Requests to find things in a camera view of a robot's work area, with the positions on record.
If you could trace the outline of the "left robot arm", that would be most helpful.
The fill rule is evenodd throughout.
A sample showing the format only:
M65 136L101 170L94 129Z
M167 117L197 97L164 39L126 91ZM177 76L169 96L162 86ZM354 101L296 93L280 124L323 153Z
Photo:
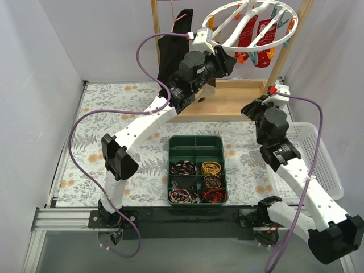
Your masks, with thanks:
M161 125L194 102L197 92L210 80L230 75L236 62L220 45L215 46L212 53L186 53L178 70L170 75L165 87L147 108L147 114L136 118L113 136L105 134L102 137L106 193L98 202L98 211L106 226L113 228L120 223L121 214L118 210L122 208L127 179L139 168L133 158L137 149Z

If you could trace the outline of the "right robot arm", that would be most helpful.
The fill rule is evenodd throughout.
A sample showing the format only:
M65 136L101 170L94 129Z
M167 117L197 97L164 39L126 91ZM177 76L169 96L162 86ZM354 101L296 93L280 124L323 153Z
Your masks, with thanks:
M297 209L277 196L263 199L258 202L257 218L264 226L277 223L289 229L277 248L279 257L296 234L319 262L330 264L359 249L363 218L351 216L329 196L288 140L289 123L281 109L286 101L286 97L263 95L241 110L255 123L263 160L300 199Z

